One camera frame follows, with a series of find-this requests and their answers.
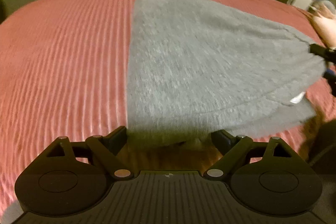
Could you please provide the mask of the grey sweatpants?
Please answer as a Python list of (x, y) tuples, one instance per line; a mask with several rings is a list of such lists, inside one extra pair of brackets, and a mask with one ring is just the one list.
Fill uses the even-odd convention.
[(211, 0), (135, 0), (127, 135), (139, 147), (260, 138), (315, 116), (305, 98), (326, 69), (295, 28)]

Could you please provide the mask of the pink plush toy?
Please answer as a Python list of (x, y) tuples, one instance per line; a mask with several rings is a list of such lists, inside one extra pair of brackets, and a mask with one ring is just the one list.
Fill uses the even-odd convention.
[(335, 50), (335, 6), (327, 0), (315, 5), (311, 23), (328, 48)]

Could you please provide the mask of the white box on nightstand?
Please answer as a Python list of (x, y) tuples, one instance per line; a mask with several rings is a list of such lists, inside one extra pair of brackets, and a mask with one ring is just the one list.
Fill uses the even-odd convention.
[(286, 4), (307, 11), (312, 3), (313, 0), (287, 0)]

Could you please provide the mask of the pink ribbed bedspread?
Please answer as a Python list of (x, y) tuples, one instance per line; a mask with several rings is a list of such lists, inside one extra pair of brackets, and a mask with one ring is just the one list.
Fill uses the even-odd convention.
[[(307, 13), (275, 0), (214, 0), (297, 28)], [(14, 184), (55, 138), (82, 141), (126, 123), (134, 0), (38, 0), (1, 24), (1, 223), (21, 214)]]

